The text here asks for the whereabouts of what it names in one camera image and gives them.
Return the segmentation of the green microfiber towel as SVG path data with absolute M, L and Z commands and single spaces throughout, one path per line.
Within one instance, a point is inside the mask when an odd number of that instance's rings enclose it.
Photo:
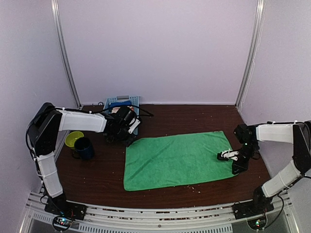
M 123 187 L 142 191 L 234 177 L 217 154 L 231 149 L 224 132 L 141 138 L 126 148 Z

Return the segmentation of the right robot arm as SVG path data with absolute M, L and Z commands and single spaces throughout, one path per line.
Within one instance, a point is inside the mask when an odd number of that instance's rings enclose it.
M 256 188 L 249 210 L 260 214 L 273 197 L 290 189 L 299 181 L 309 181 L 311 173 L 311 122 L 267 122 L 256 125 L 240 124 L 234 135 L 242 147 L 235 152 L 233 172 L 247 170 L 249 160 L 260 152 L 273 177 Z

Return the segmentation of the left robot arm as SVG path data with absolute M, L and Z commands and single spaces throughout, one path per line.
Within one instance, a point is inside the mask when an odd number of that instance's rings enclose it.
M 70 211 L 70 205 L 55 164 L 58 133 L 62 131 L 103 133 L 128 147 L 136 138 L 134 131 L 141 123 L 141 117 L 153 117 L 153 114 L 132 104 L 118 104 L 116 107 L 117 112 L 110 113 L 110 107 L 100 111 L 83 111 L 55 107 L 52 103 L 46 102 L 29 123 L 25 134 L 26 146 L 36 164 L 38 176 L 43 182 L 51 208 L 60 216 Z

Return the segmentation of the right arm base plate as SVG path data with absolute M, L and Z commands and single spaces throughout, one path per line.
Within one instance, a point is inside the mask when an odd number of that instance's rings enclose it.
M 236 202 L 232 206 L 235 219 L 248 218 L 252 216 L 262 215 L 266 212 L 274 210 L 273 204 L 269 203 L 263 207 L 254 206 L 252 201 Z

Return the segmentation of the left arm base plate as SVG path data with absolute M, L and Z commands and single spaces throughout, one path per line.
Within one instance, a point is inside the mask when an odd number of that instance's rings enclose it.
M 87 206 L 83 204 L 77 204 L 73 202 L 68 202 L 65 210 L 59 210 L 52 203 L 47 203 L 44 208 L 45 212 L 65 216 L 66 218 L 71 218 L 75 220 L 84 220 L 86 215 Z

